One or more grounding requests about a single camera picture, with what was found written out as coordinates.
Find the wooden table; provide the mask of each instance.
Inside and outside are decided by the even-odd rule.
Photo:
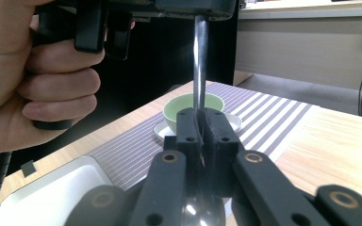
[[[159,113],[173,97],[192,92],[192,83],[176,89],[148,105],[80,138],[35,163],[37,172],[24,177],[21,171],[8,176],[0,203],[16,189],[108,142]],[[315,194],[322,185],[347,186],[362,194],[362,118],[320,108],[289,143],[276,165],[300,189]],[[229,218],[227,225],[237,225]]]

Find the screw hole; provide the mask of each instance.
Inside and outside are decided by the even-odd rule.
[[[299,226],[310,226],[310,220],[307,217],[301,214],[293,214],[292,220]]]
[[[171,160],[174,160],[175,157],[172,154],[167,154],[167,155],[164,156],[164,159],[171,161]]]
[[[146,224],[148,226],[158,226],[163,222],[163,217],[158,214],[151,214],[146,217]]]

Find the striped mat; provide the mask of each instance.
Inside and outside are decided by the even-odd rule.
[[[272,161],[276,161],[317,108],[220,83],[212,83],[206,92],[222,97],[224,112],[242,119],[237,135],[245,149],[265,153]],[[88,155],[97,160],[115,186],[128,189],[145,177],[152,158],[162,151],[163,140],[156,136],[153,128],[163,120],[158,113]]]

